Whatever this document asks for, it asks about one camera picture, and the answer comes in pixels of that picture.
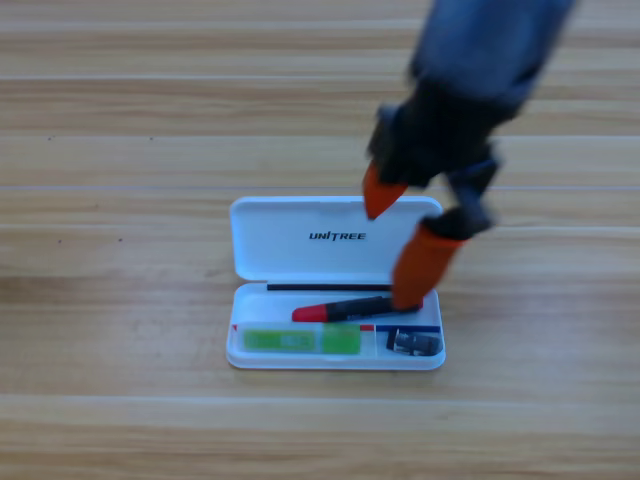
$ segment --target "green tag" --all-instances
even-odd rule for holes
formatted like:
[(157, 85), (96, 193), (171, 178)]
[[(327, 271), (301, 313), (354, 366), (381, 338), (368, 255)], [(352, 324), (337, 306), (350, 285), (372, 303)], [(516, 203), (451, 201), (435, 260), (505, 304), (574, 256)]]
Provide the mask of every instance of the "green tag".
[(322, 353), (360, 353), (360, 325), (323, 325)]
[(299, 330), (245, 330), (247, 350), (272, 352), (312, 352), (315, 350), (314, 332)]

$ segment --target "wood grain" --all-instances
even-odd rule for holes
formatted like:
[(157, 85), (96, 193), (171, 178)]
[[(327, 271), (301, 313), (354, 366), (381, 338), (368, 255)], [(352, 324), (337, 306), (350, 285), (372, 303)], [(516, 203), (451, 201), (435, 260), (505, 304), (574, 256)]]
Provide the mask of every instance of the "wood grain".
[[(0, 137), (0, 180), (5, 187), (20, 188), (356, 189), (367, 166), (368, 140), (369, 134)], [(640, 137), (508, 136), (496, 141), (503, 157), (497, 187), (640, 187)]]
[(360, 193), (429, 4), (0, 2), (0, 478), (639, 478), (636, 0), (581, 2), (500, 132), (441, 369), (225, 358), (229, 206)]

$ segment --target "case lid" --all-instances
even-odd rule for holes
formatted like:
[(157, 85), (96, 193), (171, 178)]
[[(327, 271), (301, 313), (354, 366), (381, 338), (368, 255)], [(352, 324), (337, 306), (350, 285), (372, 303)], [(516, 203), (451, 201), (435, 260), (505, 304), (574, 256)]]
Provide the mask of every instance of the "case lid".
[(245, 197), (230, 209), (235, 269), (270, 283), (388, 284), (417, 222), (442, 212), (401, 197), (370, 221), (362, 196)]

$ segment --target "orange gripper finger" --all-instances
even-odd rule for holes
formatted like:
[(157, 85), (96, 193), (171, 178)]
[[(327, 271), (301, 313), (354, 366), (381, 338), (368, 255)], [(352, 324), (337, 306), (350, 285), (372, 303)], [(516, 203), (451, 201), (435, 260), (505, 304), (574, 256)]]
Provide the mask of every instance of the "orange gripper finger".
[(393, 270), (392, 299), (403, 310), (419, 304), (433, 290), (465, 241), (435, 235), (419, 224)]
[(369, 220), (375, 220), (382, 215), (408, 188), (407, 185), (380, 182), (378, 169), (373, 163), (367, 168), (362, 186), (364, 208)]

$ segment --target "green item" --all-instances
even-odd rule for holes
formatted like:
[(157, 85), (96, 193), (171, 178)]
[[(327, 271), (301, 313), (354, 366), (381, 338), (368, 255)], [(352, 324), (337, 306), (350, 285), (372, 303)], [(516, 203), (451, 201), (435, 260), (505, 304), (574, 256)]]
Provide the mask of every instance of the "green item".
[(360, 325), (323, 325), (322, 353), (360, 353)]
[(320, 329), (246, 328), (243, 331), (244, 347), (248, 351), (288, 353), (360, 353), (359, 325), (322, 325)]
[(247, 350), (274, 352), (312, 352), (316, 348), (315, 332), (299, 330), (245, 330)]

